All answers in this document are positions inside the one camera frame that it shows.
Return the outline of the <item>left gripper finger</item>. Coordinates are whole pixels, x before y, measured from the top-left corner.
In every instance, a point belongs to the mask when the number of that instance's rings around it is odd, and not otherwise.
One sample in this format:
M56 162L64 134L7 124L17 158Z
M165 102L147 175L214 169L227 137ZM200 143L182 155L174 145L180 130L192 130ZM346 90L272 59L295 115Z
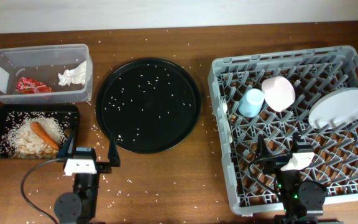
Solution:
M67 157L72 152L73 147L73 138L75 135L75 132L72 130L65 130L65 134L67 134L67 140L63 143L61 148L58 150L57 157Z
M108 150L108 159L111 167L120 167L121 160L116 147L116 139L114 135L110 135L109 138L109 150Z

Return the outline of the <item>orange carrot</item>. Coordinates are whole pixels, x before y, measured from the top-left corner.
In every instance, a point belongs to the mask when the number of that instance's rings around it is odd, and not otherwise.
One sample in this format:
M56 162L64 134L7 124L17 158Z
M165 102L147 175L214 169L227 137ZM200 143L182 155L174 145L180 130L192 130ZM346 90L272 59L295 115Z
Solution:
M32 122L30 124L31 130L41 138L46 144L48 144L52 149L58 150L59 145L48 135L48 133L44 130L38 122Z

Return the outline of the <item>light blue cup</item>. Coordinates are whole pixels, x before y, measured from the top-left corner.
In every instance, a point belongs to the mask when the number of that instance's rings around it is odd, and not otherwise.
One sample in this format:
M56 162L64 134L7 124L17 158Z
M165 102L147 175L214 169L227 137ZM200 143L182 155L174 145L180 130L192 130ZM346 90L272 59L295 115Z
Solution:
M257 88L247 90L239 102L239 112L241 115L253 118L257 116L264 103L264 93Z

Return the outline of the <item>pile of rice and shells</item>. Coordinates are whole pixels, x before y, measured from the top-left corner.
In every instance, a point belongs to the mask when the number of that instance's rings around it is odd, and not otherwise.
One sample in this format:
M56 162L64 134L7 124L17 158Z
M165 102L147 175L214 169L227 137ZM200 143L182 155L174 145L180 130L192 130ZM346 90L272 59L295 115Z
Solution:
M65 120L59 121L56 112L9 112L1 136L0 158L55 158L58 151L37 135L30 125L34 122L39 123L45 132L61 146L67 140L64 130L69 125L69 117L69 115L65 115Z

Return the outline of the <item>grey plate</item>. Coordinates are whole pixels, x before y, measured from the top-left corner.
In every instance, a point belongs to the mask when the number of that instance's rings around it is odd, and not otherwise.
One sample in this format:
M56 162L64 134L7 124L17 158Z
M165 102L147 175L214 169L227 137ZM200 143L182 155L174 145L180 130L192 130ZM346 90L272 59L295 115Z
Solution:
M358 88L343 88L319 99L310 109L308 123L321 129L349 124L358 119Z

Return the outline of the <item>white tissue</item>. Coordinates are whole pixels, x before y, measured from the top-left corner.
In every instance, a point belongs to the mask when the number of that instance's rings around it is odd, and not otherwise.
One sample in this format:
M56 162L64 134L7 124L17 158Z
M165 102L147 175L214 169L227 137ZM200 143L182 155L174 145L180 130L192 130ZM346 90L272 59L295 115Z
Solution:
M71 70L66 69L63 74L59 73L58 84L60 86L65 86L65 85L70 86L71 84L84 85L86 81L86 66L87 66L87 61L84 61L74 69Z

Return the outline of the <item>red strawberry snack wrapper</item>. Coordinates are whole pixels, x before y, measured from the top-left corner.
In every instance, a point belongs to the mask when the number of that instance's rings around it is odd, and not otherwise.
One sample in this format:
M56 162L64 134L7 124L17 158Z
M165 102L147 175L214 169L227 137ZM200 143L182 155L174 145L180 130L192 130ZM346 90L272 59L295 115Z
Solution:
M21 77L17 82L16 91L23 94L35 93L51 93L52 88L43 82L34 80L33 78Z

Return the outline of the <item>white plastic fork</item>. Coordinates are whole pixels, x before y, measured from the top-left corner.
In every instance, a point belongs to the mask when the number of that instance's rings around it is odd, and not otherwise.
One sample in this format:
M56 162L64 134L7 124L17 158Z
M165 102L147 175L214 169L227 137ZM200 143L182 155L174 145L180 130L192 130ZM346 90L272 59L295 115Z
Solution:
M224 128L226 129L226 132L227 132L226 135L227 135L229 144L231 144L233 142L233 138L232 138L232 133L231 133L231 127L230 127L229 121L227 119L228 106L226 103L226 98L224 96L221 96L219 99L219 102L221 103L222 108L223 108Z

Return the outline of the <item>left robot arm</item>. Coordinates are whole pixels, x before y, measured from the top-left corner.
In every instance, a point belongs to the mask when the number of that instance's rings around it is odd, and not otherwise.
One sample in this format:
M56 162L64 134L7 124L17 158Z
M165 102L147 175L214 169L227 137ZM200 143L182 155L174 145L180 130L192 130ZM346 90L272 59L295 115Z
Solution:
M71 132L58 150L65 175L74 177L73 190L55 201L54 213L59 223L89 223L96 215L100 175L110 174L113 167L121 165L114 139L109 142L109 160L102 162L97 161L93 148L75 147L74 137Z

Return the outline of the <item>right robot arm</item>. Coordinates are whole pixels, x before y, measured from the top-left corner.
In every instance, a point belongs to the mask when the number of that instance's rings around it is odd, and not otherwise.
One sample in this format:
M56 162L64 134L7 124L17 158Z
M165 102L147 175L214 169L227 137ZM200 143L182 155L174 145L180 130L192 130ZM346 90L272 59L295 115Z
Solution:
M323 215L323 205L328 194L327 188L314 180L301 180L301 171L310 166L314 149L297 133L292 136L293 144L288 153L272 155L262 136L257 138L255 159L248 165L250 178L264 189L274 193L282 203L284 214L275 215L277 224L318 223ZM264 184L251 171L261 165L262 173L273 174L273 187Z

